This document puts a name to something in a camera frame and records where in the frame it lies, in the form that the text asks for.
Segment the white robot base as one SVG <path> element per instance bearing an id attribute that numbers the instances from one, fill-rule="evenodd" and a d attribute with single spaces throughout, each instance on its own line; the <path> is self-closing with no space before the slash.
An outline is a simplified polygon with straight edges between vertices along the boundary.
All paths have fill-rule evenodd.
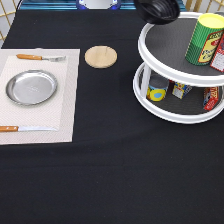
<path id="1" fill-rule="evenodd" d="M 78 9 L 119 9 L 121 0 L 76 0 Z"/>

